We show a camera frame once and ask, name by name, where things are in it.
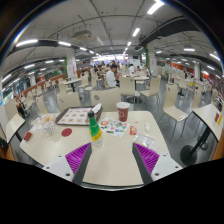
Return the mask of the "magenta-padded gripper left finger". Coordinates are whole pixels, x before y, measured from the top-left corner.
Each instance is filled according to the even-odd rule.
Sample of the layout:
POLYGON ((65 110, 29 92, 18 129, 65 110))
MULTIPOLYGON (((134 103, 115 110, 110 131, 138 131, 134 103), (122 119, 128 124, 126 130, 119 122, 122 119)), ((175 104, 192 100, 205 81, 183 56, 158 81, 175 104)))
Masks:
POLYGON ((59 155, 50 161, 43 170, 65 180, 81 185, 92 153, 90 143, 80 146, 67 155, 59 155))

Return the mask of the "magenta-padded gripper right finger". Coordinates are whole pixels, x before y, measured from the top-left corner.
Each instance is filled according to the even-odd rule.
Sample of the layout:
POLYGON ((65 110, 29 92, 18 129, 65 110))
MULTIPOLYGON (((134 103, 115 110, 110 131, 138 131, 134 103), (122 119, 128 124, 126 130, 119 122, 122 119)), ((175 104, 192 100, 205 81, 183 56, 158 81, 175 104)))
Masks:
POLYGON ((145 185, 182 169, 167 153, 158 154, 137 143, 132 145, 132 153, 145 185))

